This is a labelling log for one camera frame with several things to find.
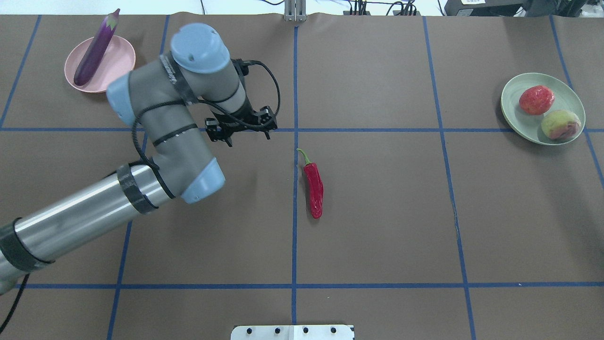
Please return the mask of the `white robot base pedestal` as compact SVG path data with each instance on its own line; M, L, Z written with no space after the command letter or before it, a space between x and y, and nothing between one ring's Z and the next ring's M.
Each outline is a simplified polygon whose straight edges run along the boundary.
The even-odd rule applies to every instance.
M231 340L354 340L353 325L240 325L234 327Z

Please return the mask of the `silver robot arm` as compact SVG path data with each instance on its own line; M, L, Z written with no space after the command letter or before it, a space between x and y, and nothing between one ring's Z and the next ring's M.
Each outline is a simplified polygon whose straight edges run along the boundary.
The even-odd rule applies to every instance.
M109 176L24 218L1 227L1 292L17 280L170 199L196 203L220 190L225 176L190 114L202 103L209 140L232 145L241 131L277 128L277 110L254 110L244 76L265 64L233 59L207 24L179 28L157 60L119 77L106 91L119 118L130 127L139 159Z

